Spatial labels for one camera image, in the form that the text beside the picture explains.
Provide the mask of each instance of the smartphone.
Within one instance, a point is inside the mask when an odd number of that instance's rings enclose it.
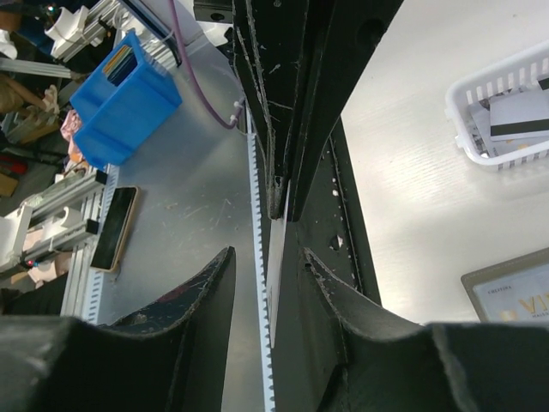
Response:
[[[95,248],[92,268],[113,272],[117,266],[130,230],[139,188],[119,187],[114,191],[111,207]]]

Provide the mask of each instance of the card in blue bin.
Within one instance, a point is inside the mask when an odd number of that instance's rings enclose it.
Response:
[[[111,74],[107,77],[107,80],[115,86],[119,86],[136,67],[136,55],[131,51],[120,60],[115,68],[113,68]]]
[[[128,53],[131,52],[131,47],[128,45],[123,45],[120,47],[120,50],[116,52],[116,54],[107,62],[105,67],[103,68],[103,74],[106,76],[109,76],[112,71],[117,67],[120,60],[128,55]]]

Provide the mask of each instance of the cable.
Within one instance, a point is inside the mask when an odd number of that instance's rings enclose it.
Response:
[[[148,43],[157,43],[157,42],[158,42],[158,43],[164,45],[164,44],[168,41],[168,39],[170,39],[170,38],[173,36],[173,33],[174,33],[174,32],[173,32],[173,29],[172,29],[172,30],[170,31],[170,33],[168,33],[168,34],[164,37],[164,39],[159,39],[159,38],[157,38],[156,36],[154,36],[154,37],[152,37],[151,39],[147,40],[147,42],[148,42]]]
[[[124,14],[126,13],[128,13],[129,16],[131,15],[131,13],[121,5],[119,5],[115,10],[114,16],[112,17],[112,25],[117,30],[122,30],[122,26],[124,25],[124,23],[128,21],[128,17],[124,17]]]
[[[170,5],[170,12],[172,13],[172,21],[173,21],[173,32],[175,34],[176,38],[176,44],[179,50],[179,54],[181,55],[181,60],[183,61],[183,65],[189,72],[190,76],[190,82],[195,89],[196,95],[198,96],[198,99],[202,102],[204,105],[204,108],[212,115],[212,117],[219,123],[221,126],[223,126],[226,129],[234,129],[234,127],[237,125],[238,117],[242,113],[242,110],[244,108],[244,98],[240,99],[239,101],[235,101],[234,105],[237,107],[237,110],[235,113],[231,116],[230,123],[227,123],[225,120],[221,118],[219,113],[210,105],[208,99],[204,95],[204,92],[200,88],[200,84],[198,84],[198,80],[195,76],[195,71],[192,69],[192,66],[190,64],[189,55],[187,54],[187,51],[185,50],[185,41],[183,37],[183,33],[181,33],[181,27],[179,26],[179,18],[178,18],[178,12],[175,7],[175,0],[169,0]]]

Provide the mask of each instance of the metal profile rail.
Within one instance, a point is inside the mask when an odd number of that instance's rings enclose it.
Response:
[[[92,44],[98,36],[105,32],[105,28],[101,26],[100,20],[107,24],[111,23],[119,7],[121,6],[116,0],[102,0],[95,4],[87,14],[86,26],[84,27],[84,32],[82,34],[84,41],[70,45],[60,58],[64,62],[68,62],[80,50],[87,45]]]
[[[43,240],[37,245],[31,247],[23,253],[23,261],[43,261],[55,255],[59,251],[69,251],[75,245],[99,231],[99,223],[97,221],[85,220],[80,221],[73,227],[62,231],[51,237],[51,239]]]
[[[109,166],[107,173],[108,178],[104,190],[87,197],[81,207],[83,219],[96,220],[100,224],[99,233],[117,187],[118,167]],[[61,308],[63,316],[77,316],[92,324],[97,324],[100,290],[104,283],[103,272],[90,268],[95,244],[96,241],[91,238],[83,245],[75,247]]]
[[[11,60],[0,58],[0,70],[26,73],[29,75],[62,77],[70,79],[70,70],[59,64],[27,62],[24,60]]]
[[[106,181],[107,174],[96,170],[72,185],[65,187],[59,193],[55,194],[53,198],[34,210],[29,227],[36,226],[64,206],[82,200],[90,193],[105,186]]]

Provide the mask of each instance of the gray metal surface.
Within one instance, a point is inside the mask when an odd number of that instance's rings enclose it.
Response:
[[[193,53],[199,82],[225,118],[240,96],[211,45]],[[98,323],[111,323],[187,281],[222,248],[237,253],[237,289],[223,410],[263,410],[248,144],[221,128],[178,72],[183,105],[120,167],[118,186],[141,189],[126,252],[105,275]]]

